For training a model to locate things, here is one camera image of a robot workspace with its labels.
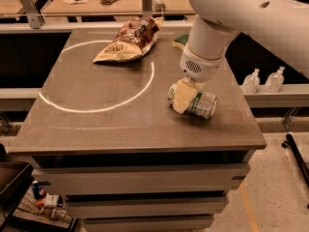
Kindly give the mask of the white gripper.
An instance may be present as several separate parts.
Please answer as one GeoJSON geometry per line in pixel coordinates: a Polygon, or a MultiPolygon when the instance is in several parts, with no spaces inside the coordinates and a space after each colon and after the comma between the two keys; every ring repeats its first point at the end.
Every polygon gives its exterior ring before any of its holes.
{"type": "Polygon", "coordinates": [[[221,62],[222,58],[204,59],[192,53],[187,46],[184,47],[180,68],[183,74],[188,77],[177,82],[173,108],[178,113],[183,114],[187,110],[198,90],[203,90],[205,81],[213,78],[216,74],[221,62]]]}

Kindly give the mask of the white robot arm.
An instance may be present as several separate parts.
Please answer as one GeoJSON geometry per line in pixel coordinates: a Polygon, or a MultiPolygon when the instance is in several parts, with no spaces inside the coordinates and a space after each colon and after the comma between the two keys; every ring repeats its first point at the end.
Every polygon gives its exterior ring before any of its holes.
{"type": "Polygon", "coordinates": [[[295,0],[188,0],[196,15],[180,67],[173,107],[184,113],[242,32],[294,67],[309,72],[309,4],[295,0]]]}

